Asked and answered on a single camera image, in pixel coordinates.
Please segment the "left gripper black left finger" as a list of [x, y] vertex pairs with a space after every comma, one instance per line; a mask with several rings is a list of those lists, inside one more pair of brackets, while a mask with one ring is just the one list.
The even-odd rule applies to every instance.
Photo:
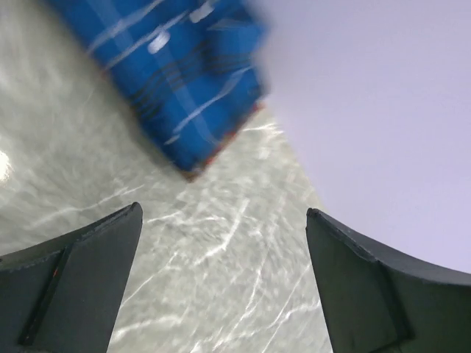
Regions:
[[142, 226], [134, 202], [1, 256], [1, 351], [106, 352]]

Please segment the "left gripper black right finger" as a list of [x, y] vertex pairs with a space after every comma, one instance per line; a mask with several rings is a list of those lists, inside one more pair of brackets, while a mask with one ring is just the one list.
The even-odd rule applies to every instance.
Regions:
[[334, 352], [470, 352], [470, 275], [307, 211], [308, 250]]

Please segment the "blue plaid long sleeve shirt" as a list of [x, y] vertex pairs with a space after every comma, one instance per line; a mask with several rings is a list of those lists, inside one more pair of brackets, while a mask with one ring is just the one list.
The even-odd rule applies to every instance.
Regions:
[[205, 160], [263, 95], [265, 32], [247, 1], [52, 1], [180, 170]]

